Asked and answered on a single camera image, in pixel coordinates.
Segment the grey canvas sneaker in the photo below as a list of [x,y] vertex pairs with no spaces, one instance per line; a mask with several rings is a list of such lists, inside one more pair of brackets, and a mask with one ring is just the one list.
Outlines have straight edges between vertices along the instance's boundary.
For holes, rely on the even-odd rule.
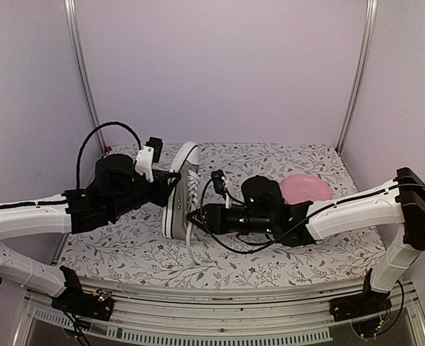
[[163,209],[161,232],[166,238],[185,240],[187,231],[187,174],[191,169],[199,174],[200,147],[186,142],[176,153],[170,172],[182,174],[166,207]]

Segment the white shoelace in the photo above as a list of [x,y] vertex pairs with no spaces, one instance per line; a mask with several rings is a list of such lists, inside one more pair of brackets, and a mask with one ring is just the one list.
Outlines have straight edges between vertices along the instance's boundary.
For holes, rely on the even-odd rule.
[[[199,204],[198,199],[198,186],[200,183],[200,176],[198,173],[193,170],[189,170],[187,174],[187,213],[195,211]],[[191,236],[192,236],[193,224],[190,221],[187,221],[187,231],[186,231],[186,247],[189,258],[191,259],[190,266],[198,266],[196,259],[194,258],[194,252],[191,245]]]

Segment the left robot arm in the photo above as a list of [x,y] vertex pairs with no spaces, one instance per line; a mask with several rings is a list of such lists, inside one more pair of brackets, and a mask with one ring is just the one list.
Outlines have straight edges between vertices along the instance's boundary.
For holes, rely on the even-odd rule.
[[110,154],[95,164],[87,188],[48,198],[0,205],[0,278],[15,281],[62,302],[74,313],[89,297],[73,270],[52,267],[14,252],[5,239],[34,234],[81,234],[116,223],[146,203],[164,207],[181,175],[153,169],[152,160]]

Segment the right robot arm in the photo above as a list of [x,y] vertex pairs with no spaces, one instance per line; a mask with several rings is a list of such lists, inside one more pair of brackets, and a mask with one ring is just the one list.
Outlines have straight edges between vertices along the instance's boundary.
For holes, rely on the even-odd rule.
[[370,314],[377,308],[400,276],[425,252],[425,184],[407,167],[399,169],[394,179],[370,190],[293,205],[285,202],[278,182],[263,176],[242,183],[243,200],[237,204],[232,203],[221,172],[213,172],[209,183],[226,202],[199,203],[187,214],[187,220],[214,240],[229,233],[272,236],[254,245],[252,252],[275,243],[301,247],[346,231],[398,225],[385,258],[368,270],[363,291],[354,299],[360,314]]

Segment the pink plate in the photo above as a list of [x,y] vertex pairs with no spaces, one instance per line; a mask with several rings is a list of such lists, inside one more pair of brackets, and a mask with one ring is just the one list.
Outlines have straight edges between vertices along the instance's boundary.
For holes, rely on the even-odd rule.
[[281,184],[281,190],[283,198],[290,205],[332,198],[330,187],[320,178],[309,174],[296,174],[287,177]]

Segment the aluminium front rail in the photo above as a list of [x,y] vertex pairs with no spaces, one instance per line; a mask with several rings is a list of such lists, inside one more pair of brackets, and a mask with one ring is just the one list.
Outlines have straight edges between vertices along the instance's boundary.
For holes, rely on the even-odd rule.
[[186,289],[106,283],[109,321],[86,320],[88,345],[425,345],[425,316],[411,282],[390,294],[392,309],[376,337],[374,315],[336,321],[335,298],[362,281],[283,288]]

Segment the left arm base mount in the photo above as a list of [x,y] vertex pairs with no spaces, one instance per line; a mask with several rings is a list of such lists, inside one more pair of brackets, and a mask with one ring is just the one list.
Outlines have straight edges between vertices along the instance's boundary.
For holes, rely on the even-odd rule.
[[60,266],[59,270],[65,278],[65,290],[57,297],[52,297],[51,306],[64,313],[109,321],[115,301],[112,293],[98,289],[92,293],[85,293],[77,274],[70,268]]

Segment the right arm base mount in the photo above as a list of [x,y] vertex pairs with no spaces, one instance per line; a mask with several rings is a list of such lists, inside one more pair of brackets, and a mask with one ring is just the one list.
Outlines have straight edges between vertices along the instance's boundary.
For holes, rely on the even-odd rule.
[[377,293],[372,290],[370,279],[372,269],[367,271],[362,291],[350,296],[334,298],[329,301],[329,313],[334,321],[346,321],[374,314],[371,319],[352,324],[355,334],[364,339],[377,337],[382,331],[392,303],[390,293]]

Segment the left aluminium frame post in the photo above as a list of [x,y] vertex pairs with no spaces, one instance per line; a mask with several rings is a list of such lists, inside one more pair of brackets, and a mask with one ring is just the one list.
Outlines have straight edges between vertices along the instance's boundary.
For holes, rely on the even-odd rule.
[[84,103],[88,113],[89,121],[93,128],[100,125],[99,116],[97,114],[96,105],[94,102],[89,75],[86,68],[86,61],[84,57],[84,50],[81,43],[81,36],[79,30],[79,21],[76,11],[76,2],[74,0],[64,0],[64,9],[66,16],[66,23],[68,27],[69,40],[71,42],[71,49],[76,64],[76,71],[79,78],[79,83],[84,96]]

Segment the aluminium frame post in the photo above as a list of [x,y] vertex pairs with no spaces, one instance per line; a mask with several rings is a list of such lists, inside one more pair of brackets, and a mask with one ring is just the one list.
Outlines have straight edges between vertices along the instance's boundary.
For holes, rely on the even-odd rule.
[[76,64],[76,71],[79,78],[79,83],[84,96],[84,103],[88,113],[89,121],[93,128],[100,125],[99,116],[97,114],[96,105],[94,102],[89,75],[86,68],[86,61],[84,57],[84,50],[81,43],[81,36],[79,30],[79,21],[76,11],[76,2],[74,0],[64,0],[64,9],[66,16],[66,23],[68,27],[69,40],[71,42],[71,49]]
[[362,90],[362,84],[367,63],[369,60],[370,49],[375,31],[375,20],[377,16],[378,0],[367,0],[364,14],[364,24],[362,29],[361,42],[359,46],[359,55],[357,59],[357,67],[354,73],[352,89],[346,106],[346,112],[341,130],[335,145],[336,152],[341,156],[346,148],[350,130],[354,122],[359,96]]

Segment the right aluminium frame post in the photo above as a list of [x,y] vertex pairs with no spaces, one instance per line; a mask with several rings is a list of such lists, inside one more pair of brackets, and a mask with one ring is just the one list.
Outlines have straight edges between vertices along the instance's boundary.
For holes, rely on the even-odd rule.
[[359,55],[357,59],[357,67],[354,73],[352,89],[346,106],[346,112],[341,130],[335,145],[336,152],[341,156],[346,148],[350,130],[354,122],[359,96],[362,90],[362,84],[367,63],[369,60],[370,49],[375,31],[375,20],[377,16],[378,0],[367,0],[364,14],[364,24],[362,29],[361,42],[359,46]]

